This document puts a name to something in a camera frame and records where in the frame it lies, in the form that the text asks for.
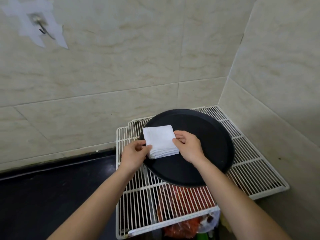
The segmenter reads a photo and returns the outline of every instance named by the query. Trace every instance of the hand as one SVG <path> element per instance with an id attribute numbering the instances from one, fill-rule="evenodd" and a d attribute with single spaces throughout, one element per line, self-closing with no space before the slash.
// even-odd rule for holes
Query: hand
<path id="1" fill-rule="evenodd" d="M 193 134 L 184 130 L 175 130 L 176 139 L 172 139 L 174 145 L 179 149 L 182 157 L 194 166 L 199 160 L 207 160 L 203 154 L 200 140 Z"/>
<path id="2" fill-rule="evenodd" d="M 145 140 L 136 140 L 126 145 L 123 148 L 119 169 L 132 174 L 133 177 L 152 148 L 151 145 L 143 146 L 144 144 L 146 144 Z"/>

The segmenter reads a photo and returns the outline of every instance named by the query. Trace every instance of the wall tile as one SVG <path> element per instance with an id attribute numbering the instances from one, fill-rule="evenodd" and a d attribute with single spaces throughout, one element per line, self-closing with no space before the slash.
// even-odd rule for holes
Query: wall tile
<path id="1" fill-rule="evenodd" d="M 109 92 L 16 106 L 59 150 L 116 140 L 129 121 L 176 108 L 178 84 Z"/>
<path id="2" fill-rule="evenodd" d="M 226 82 L 219 106 L 290 185 L 290 193 L 283 197 L 280 193 L 265 203 L 268 212 L 296 237 L 304 234 L 296 224 L 305 221 L 301 216 L 307 215 L 312 220 L 302 225 L 308 225 L 314 234 L 313 220 L 320 220 L 320 148 L 232 79 Z"/>
<path id="3" fill-rule="evenodd" d="M 192 109 L 216 105 L 227 78 L 210 78 L 179 83 L 178 107 Z"/>
<path id="4" fill-rule="evenodd" d="M 0 107 L 178 81 L 185 0 L 55 0 L 69 50 L 0 27 Z"/>
<path id="5" fill-rule="evenodd" d="M 186 0 L 179 81 L 228 76 L 255 0 Z"/>
<path id="6" fill-rule="evenodd" d="M 257 0 L 230 78 L 320 146 L 320 0 Z"/>
<path id="7" fill-rule="evenodd" d="M 26 158 L 22 160 L 8 161 L 5 163 L 0 163 L 0 171 L 11 170 L 14 168 L 20 168 L 32 164 L 44 163 L 61 158 L 64 158 L 64 155 L 62 153 L 53 153 L 43 156 Z"/>
<path id="8" fill-rule="evenodd" d="M 100 144 L 100 145 L 92 145 L 92 146 L 87 146 L 87 147 L 83 147 L 83 148 L 79 148 L 79 149 L 65 151 L 65 152 L 62 152 L 62 154 L 65 157 L 74 157 L 77 155 L 82 155 L 82 154 L 86 154 L 86 153 L 110 149 L 110 148 L 113 148 L 116 146 L 117 146 L 116 142 L 113 141 L 113 142 L 108 142 L 108 143 L 104 143 L 104 144 Z"/>
<path id="9" fill-rule="evenodd" d="M 57 152 L 13 107 L 0 108 L 0 163 Z"/>

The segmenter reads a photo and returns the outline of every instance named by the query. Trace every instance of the black round tray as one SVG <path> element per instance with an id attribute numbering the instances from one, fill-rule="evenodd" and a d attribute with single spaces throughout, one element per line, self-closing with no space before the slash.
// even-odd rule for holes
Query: black round tray
<path id="1" fill-rule="evenodd" d="M 234 160 L 234 146 L 228 131 L 214 118 L 190 109 L 173 109 L 153 117 L 145 127 L 171 125 L 173 130 L 187 131 L 198 137 L 206 158 L 226 173 Z M 205 186 L 198 170 L 181 154 L 144 160 L 157 177 L 182 187 Z"/>

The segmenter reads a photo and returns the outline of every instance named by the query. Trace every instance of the stack of paper napkins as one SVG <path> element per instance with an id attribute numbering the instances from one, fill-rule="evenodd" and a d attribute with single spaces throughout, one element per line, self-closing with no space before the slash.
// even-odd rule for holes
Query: stack of paper napkins
<path id="1" fill-rule="evenodd" d="M 148 154 L 150 159 L 167 157 L 179 153 L 179 149 L 172 142 L 172 139 L 176 136 L 171 125 L 146 127 L 142 130 L 146 146 L 152 145 L 152 149 Z"/>

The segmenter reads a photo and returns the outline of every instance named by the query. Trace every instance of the wire shelf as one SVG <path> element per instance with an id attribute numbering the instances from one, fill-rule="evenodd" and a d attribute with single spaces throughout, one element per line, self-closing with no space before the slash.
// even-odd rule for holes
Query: wire shelf
<path id="1" fill-rule="evenodd" d="M 215 118 L 229 132 L 235 157 L 226 175 L 250 198 L 255 200 L 289 189 L 288 183 L 217 105 L 194 110 Z M 142 128 L 152 117 L 133 120 L 117 129 L 117 169 L 123 148 L 139 139 Z M 217 210 L 219 207 L 206 186 L 170 185 L 142 165 L 116 207 L 115 234 L 117 239 L 125 239 Z"/>

